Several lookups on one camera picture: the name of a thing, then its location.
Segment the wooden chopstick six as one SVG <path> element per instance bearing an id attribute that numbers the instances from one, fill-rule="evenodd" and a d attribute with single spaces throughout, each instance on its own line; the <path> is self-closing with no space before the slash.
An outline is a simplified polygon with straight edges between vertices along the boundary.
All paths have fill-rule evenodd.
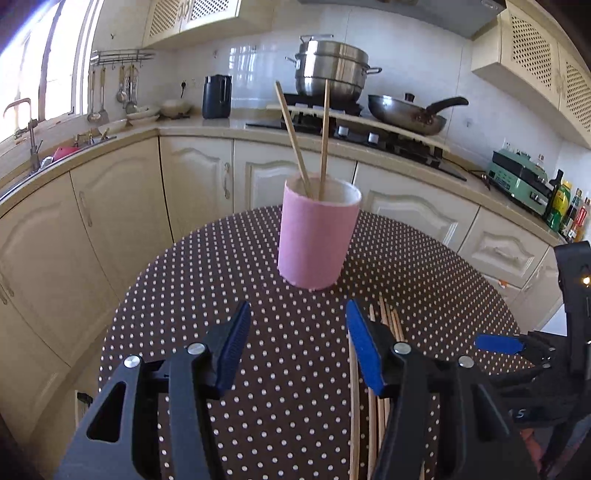
<path id="1" fill-rule="evenodd" d="M 390 328 L 389 315 L 387 313 L 386 302 L 382 295 L 379 296 L 381 322 L 387 328 Z M 379 402 L 379 446 L 382 446 L 386 434 L 388 417 L 390 413 L 390 400 L 381 399 Z"/>

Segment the wooden chopstick three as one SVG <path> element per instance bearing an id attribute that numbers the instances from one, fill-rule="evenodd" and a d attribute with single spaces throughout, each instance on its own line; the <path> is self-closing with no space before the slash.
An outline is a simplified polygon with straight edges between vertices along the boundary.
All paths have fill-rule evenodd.
<path id="1" fill-rule="evenodd" d="M 359 367 L 352 335 L 349 335 L 349 406 L 351 422 L 349 422 L 349 480 L 359 479 L 360 467 L 360 390 Z"/>

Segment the wooden chopstick seven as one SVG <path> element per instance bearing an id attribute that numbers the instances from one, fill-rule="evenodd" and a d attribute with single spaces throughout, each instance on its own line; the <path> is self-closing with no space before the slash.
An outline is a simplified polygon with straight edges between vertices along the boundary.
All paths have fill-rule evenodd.
<path id="1" fill-rule="evenodd" d="M 392 326 L 394 329 L 394 337 L 396 338 L 396 341 L 397 342 L 404 341 L 403 335 L 401 334 L 400 325 L 399 325 L 398 317 L 396 315 L 396 311 L 392 310 L 390 316 L 391 316 Z"/>

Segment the wooden chopstick two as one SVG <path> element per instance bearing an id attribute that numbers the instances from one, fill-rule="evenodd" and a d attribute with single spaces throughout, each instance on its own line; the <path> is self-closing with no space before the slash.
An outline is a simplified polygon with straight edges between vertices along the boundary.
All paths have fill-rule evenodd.
<path id="1" fill-rule="evenodd" d="M 308 176 L 307 167 L 304 164 L 304 157 L 303 153 L 301 153 L 300 144 L 297 141 L 297 133 L 294 130 L 294 123 L 293 119 L 291 119 L 290 110 L 288 110 L 287 100 L 283 94 L 283 88 L 281 87 L 280 81 L 276 80 L 274 82 L 274 90 L 276 90 L 276 97 L 277 100 L 280 102 L 280 111 L 283 115 L 284 123 L 286 123 L 287 134 L 290 137 L 290 144 L 293 147 L 295 159 L 297 160 L 297 168 L 298 172 L 300 172 L 301 183 L 304 186 L 304 194 L 308 198 L 312 198 L 311 195 L 311 182 L 310 177 Z"/>

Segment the wooden chopstick four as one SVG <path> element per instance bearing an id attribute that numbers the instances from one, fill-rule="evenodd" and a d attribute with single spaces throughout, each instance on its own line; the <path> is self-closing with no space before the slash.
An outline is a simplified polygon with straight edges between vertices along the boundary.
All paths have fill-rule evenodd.
<path id="1" fill-rule="evenodd" d="M 377 400 L 372 389 L 368 388 L 369 401 L 369 454 L 367 479 L 372 479 L 378 453 Z"/>

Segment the green electric cooker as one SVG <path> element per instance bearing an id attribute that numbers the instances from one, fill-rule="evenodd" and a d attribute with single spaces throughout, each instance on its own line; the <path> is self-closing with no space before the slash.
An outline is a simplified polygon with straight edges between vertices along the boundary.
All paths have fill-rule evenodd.
<path id="1" fill-rule="evenodd" d="M 523 208 L 540 217 L 545 214 L 552 188 L 545 170 L 533 163 L 527 154 L 507 149 L 494 151 L 487 177 L 491 185 Z"/>

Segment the pink cylindrical cup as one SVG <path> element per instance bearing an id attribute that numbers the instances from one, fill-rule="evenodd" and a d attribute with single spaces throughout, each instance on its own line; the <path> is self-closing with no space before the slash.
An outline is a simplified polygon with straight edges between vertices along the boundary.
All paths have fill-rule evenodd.
<path id="1" fill-rule="evenodd" d="M 281 206 L 280 276 L 297 288 L 322 290 L 338 281 L 353 238 L 363 195 L 329 177 L 322 199 L 305 195 L 301 177 L 287 178 Z"/>

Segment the white stone board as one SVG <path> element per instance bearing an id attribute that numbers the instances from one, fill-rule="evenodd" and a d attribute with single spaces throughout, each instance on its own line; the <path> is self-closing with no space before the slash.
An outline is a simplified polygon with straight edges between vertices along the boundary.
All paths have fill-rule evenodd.
<path id="1" fill-rule="evenodd" d="M 280 111 L 280 104 L 267 104 L 266 110 Z M 304 113 L 307 115 L 313 115 L 318 118 L 322 116 L 322 109 L 318 108 L 287 106 L 287 110 L 290 111 L 290 113 Z M 440 142 L 435 137 L 419 135 L 417 133 L 393 125 L 388 125 L 377 120 L 370 120 L 361 116 L 352 116 L 345 113 L 339 113 L 335 110 L 329 110 L 329 117 L 334 118 L 335 120 L 338 120 L 341 123 L 351 123 L 360 126 L 363 125 L 365 127 L 370 127 L 374 130 L 384 130 L 389 131 L 391 133 L 396 133 L 405 138 L 422 142 L 431 147 L 440 148 L 444 152 L 451 152 L 451 149 L 446 144 Z"/>

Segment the stacked white bowls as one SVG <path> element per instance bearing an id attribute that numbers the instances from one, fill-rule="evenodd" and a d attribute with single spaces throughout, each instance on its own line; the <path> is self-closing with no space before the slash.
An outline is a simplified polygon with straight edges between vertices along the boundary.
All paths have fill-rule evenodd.
<path id="1" fill-rule="evenodd" d="M 192 104 L 184 99 L 171 99 L 164 101 L 160 106 L 160 114 L 169 119 L 188 116 Z"/>

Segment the dark blue electric kettle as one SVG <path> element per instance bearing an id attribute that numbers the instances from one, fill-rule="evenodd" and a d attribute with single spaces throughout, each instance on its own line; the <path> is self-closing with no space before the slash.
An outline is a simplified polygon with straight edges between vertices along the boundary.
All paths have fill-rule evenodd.
<path id="1" fill-rule="evenodd" d="M 211 75 L 204 79 L 201 114 L 204 119 L 228 119 L 231 111 L 230 75 Z"/>

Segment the grey range hood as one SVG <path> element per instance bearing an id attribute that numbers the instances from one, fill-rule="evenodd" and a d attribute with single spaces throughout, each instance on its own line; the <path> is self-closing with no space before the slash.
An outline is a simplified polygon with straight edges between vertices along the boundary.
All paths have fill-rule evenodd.
<path id="1" fill-rule="evenodd" d="M 505 1 L 495 0 L 327 0 L 303 1 L 303 4 L 336 4 L 396 13 L 464 38 L 474 37 L 507 8 Z"/>

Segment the stainless steel steamer pot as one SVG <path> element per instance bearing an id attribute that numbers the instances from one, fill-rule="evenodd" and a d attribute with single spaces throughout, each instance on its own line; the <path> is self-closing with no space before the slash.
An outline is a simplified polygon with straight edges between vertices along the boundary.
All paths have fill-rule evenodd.
<path id="1" fill-rule="evenodd" d="M 294 58 L 294 83 L 298 95 L 325 94 L 329 83 L 331 103 L 356 103 L 370 75 L 380 74 L 381 67 L 371 67 L 369 55 L 360 48 L 335 41 L 332 34 L 301 35 Z"/>

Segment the window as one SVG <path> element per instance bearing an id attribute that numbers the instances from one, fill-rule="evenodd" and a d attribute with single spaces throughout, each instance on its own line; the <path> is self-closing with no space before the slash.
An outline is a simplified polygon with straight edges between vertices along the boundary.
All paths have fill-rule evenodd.
<path id="1" fill-rule="evenodd" d="M 43 1 L 1 48 L 1 138 L 88 112 L 101 1 Z"/>

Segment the upper left lattice cabinet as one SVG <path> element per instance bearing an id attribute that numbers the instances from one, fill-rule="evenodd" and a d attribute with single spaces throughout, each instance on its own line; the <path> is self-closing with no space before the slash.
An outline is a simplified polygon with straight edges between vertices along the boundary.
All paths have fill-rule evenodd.
<path id="1" fill-rule="evenodd" d="M 181 49 L 231 37 L 259 34 L 273 25 L 276 1 L 152 1 L 144 48 Z"/>

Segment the wall utensil rack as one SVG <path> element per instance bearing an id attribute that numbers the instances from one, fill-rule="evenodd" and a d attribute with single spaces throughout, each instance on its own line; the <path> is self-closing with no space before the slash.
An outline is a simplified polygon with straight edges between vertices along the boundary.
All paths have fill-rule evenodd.
<path id="1" fill-rule="evenodd" d="M 90 65 L 142 64 L 152 60 L 155 55 L 152 49 L 95 50 L 90 55 Z"/>

